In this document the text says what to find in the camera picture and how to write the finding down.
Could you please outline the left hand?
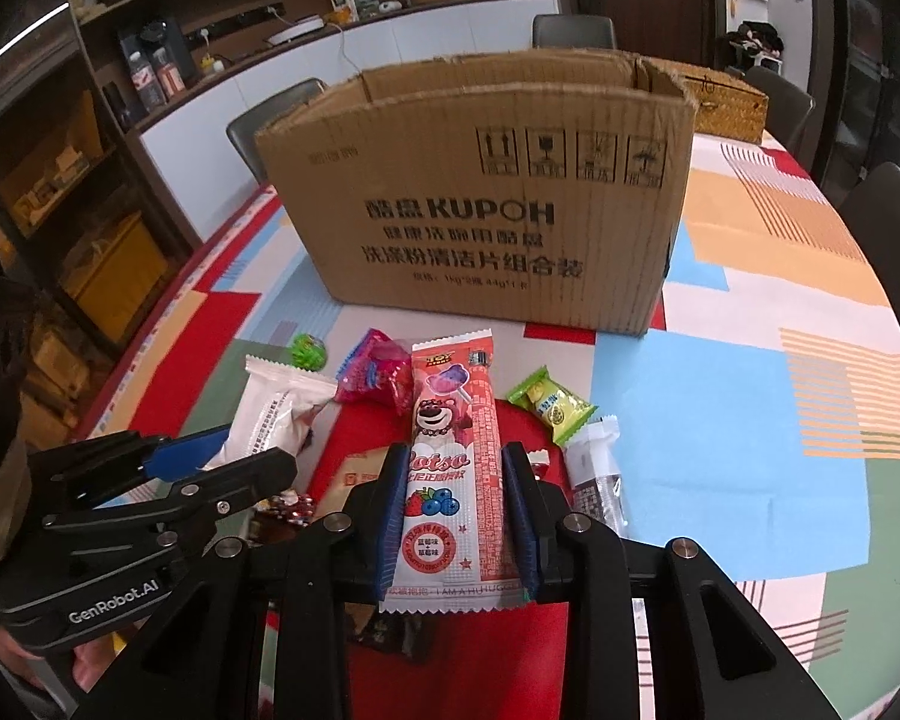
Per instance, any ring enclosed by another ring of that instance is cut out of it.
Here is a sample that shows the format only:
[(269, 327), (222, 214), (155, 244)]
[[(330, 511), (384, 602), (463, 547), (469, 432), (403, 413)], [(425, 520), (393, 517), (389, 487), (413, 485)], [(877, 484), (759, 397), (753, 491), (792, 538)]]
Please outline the left hand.
[[(77, 645), (73, 655), (73, 679), (80, 689), (90, 691), (116, 658), (115, 639), (112, 634), (107, 634), (87, 644)], [(34, 663), (37, 660), (38, 656), (27, 652), (9, 635), (9, 632), (0, 628), (1, 663), (25, 683), (43, 689), (43, 683), (34, 670)]]

